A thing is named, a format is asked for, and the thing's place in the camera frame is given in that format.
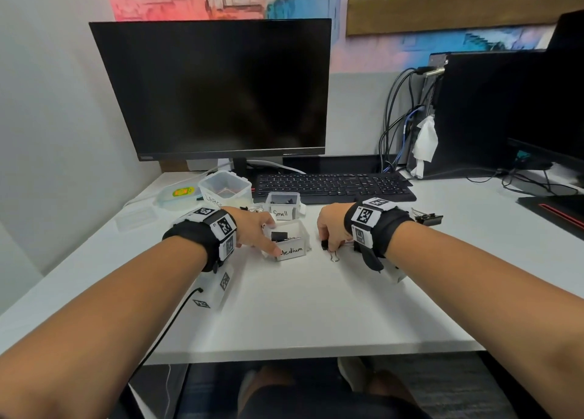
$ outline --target black keyboard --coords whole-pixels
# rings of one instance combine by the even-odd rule
[[[354,202],[377,196],[394,202],[412,202],[416,196],[400,174],[262,174],[253,193],[255,202],[265,202],[271,191],[298,192],[305,204]]]

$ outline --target black wrist strap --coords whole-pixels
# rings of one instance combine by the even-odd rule
[[[217,269],[233,253],[236,244],[235,221],[225,210],[201,207],[180,217],[162,237],[180,236],[196,242],[207,251],[203,272]]]
[[[356,202],[346,213],[344,225],[353,240],[359,244],[365,264],[381,271],[385,252],[396,229],[412,220],[409,213],[397,208],[395,203],[379,198]]]

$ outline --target computer tower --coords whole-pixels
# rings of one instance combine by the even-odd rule
[[[540,50],[451,52],[431,54],[429,66],[444,68],[430,76],[426,108],[418,118],[434,115],[438,147],[425,162],[424,178],[489,176],[510,168],[517,150],[507,145],[509,115]],[[419,133],[413,127],[411,146]],[[411,150],[408,171],[416,166]]]

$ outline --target hand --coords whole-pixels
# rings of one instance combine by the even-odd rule
[[[328,239],[329,251],[337,251],[342,243],[353,239],[345,230],[345,215],[352,205],[352,202],[326,205],[318,215],[318,236],[321,241]]]
[[[269,255],[279,256],[282,254],[275,242],[264,236],[263,225],[275,225],[272,216],[268,212],[248,212],[235,207],[221,207],[235,219],[237,224],[237,246],[241,244],[258,247]]]

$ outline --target white desk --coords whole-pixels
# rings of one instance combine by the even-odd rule
[[[165,173],[150,195],[185,177]],[[463,239],[536,276],[584,297],[578,238],[500,193],[500,182],[418,181],[411,205],[444,215],[436,229]],[[136,203],[132,211],[150,201]],[[481,346],[410,279],[391,285],[343,247],[333,263],[316,236],[321,206],[309,206],[304,224],[312,251],[278,264],[251,248],[230,263],[233,278],[222,310],[188,303],[150,364],[309,358],[339,355],[470,351]],[[0,316],[0,353],[91,284],[159,241],[184,212],[156,209],[156,223],[120,234],[113,220]]]

